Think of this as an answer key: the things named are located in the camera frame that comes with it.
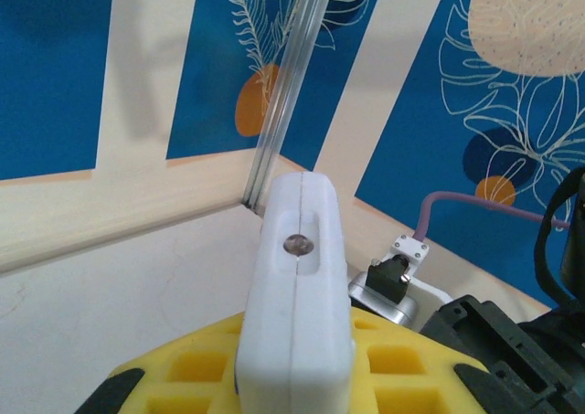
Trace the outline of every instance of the beige circle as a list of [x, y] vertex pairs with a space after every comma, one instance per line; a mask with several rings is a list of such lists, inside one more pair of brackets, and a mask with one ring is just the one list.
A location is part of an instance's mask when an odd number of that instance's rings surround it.
[[490, 64], [527, 76], [585, 70], [585, 0], [472, 0], [473, 48]]

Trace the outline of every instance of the black cable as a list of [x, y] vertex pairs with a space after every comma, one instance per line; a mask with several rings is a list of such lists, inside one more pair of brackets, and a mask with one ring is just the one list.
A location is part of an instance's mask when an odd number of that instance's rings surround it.
[[573, 298], [561, 288], [554, 279], [547, 264], [547, 239], [552, 230], [552, 218], [560, 206], [562, 206], [567, 199], [579, 191], [579, 183], [581, 178], [585, 175], [585, 167], [579, 167], [572, 170], [565, 179], [558, 185], [557, 190], [550, 198], [547, 206], [547, 211], [540, 224], [538, 231], [537, 243], [534, 247], [534, 265], [537, 275], [538, 285], [546, 295], [552, 298], [560, 306], [568, 306], [573, 301]]

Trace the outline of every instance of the screw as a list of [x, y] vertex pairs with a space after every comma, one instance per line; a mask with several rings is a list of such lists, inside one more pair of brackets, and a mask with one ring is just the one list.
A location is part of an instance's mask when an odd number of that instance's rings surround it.
[[284, 250], [293, 256], [304, 256], [314, 249], [314, 244], [302, 234], [293, 234], [286, 238], [282, 245]]

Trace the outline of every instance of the orange circle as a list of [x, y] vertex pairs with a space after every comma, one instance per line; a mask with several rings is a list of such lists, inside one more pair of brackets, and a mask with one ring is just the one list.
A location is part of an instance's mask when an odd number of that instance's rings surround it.
[[243, 137], [260, 134], [264, 124], [264, 115], [271, 99], [278, 65], [269, 64], [262, 69], [266, 83], [261, 81], [260, 73], [256, 72], [241, 87], [236, 103], [236, 129]]
[[488, 176], [479, 182], [475, 188], [475, 195], [511, 206], [516, 200], [516, 188], [505, 176]]

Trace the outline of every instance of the yellow foam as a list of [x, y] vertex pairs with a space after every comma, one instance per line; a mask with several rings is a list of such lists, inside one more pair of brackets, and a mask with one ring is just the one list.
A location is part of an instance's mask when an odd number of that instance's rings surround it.
[[[240, 414], [234, 360], [243, 314], [118, 367], [144, 376], [120, 414]], [[453, 371], [475, 359], [370, 313], [352, 309], [356, 362], [350, 414], [484, 413]]]

